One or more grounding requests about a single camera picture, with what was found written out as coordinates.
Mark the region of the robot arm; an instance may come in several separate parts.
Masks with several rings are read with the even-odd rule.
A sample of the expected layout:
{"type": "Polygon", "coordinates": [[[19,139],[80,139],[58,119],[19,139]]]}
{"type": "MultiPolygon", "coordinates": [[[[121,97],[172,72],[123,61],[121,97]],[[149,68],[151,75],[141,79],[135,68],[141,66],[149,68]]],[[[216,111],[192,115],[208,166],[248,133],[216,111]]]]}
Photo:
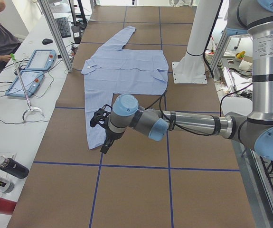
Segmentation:
{"type": "Polygon", "coordinates": [[[220,135],[241,143],[259,156],[273,161],[273,0],[232,0],[226,31],[230,36],[249,34],[253,39],[252,110],[219,116],[145,109],[131,94],[117,97],[110,111],[99,109],[91,126],[101,125],[106,139],[101,153],[132,128],[155,141],[168,131],[182,130],[200,136],[220,135]]]}

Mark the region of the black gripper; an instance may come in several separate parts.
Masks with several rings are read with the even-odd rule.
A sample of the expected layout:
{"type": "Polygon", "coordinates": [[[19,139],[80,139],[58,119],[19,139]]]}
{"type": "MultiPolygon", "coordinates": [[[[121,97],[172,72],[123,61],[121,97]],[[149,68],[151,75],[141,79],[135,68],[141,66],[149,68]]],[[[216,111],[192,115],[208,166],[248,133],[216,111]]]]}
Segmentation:
{"type": "Polygon", "coordinates": [[[106,139],[105,139],[105,142],[104,142],[104,144],[102,145],[102,147],[100,149],[101,153],[107,153],[108,150],[110,149],[110,145],[112,145],[115,140],[120,139],[124,134],[124,132],[116,133],[116,132],[113,132],[110,129],[106,129],[105,133],[106,133],[106,139]]]}

